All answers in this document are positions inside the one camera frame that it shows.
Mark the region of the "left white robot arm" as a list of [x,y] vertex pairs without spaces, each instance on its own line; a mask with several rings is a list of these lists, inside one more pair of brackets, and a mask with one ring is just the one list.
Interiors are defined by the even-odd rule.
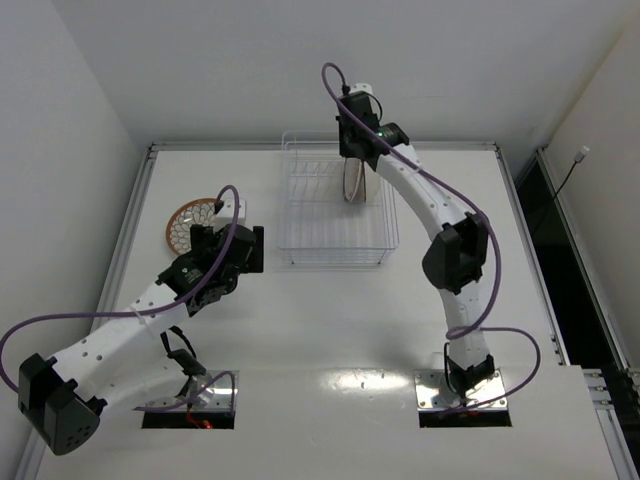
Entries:
[[102,312],[104,324],[48,358],[33,354],[12,384],[20,412],[53,454],[83,445],[104,415],[121,409],[142,411],[169,390],[177,407],[193,402],[190,384],[207,378],[191,347],[165,350],[165,358],[133,377],[116,371],[156,341],[166,342],[180,323],[232,293],[241,275],[264,270],[264,229],[231,223],[213,231],[196,227],[196,243],[177,257],[132,304]]

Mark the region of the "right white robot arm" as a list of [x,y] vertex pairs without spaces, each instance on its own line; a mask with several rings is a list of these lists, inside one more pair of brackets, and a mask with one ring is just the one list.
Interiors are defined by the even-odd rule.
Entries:
[[389,183],[425,228],[430,245],[422,270],[444,306],[449,388],[459,398],[495,371],[494,359],[475,323],[483,317],[479,299],[489,230],[478,213],[456,203],[422,175],[417,153],[395,123],[382,125],[372,95],[344,86],[340,97],[339,152],[358,159]]

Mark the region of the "brown floral plate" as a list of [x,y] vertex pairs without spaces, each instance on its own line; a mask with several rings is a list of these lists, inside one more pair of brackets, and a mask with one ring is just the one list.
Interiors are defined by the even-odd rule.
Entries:
[[376,201],[381,184],[380,175],[366,165],[364,169],[364,199],[367,203]]
[[217,203],[215,198],[196,199],[173,213],[165,228],[165,241],[173,254],[182,255],[190,249],[190,230],[193,225],[215,225]]

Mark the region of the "grey rimmed sunburst plate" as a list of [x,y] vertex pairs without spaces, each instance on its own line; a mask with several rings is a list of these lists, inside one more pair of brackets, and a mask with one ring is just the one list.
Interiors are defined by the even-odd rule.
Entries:
[[360,160],[344,160],[342,188],[343,199],[347,203],[362,201],[365,198],[364,165]]

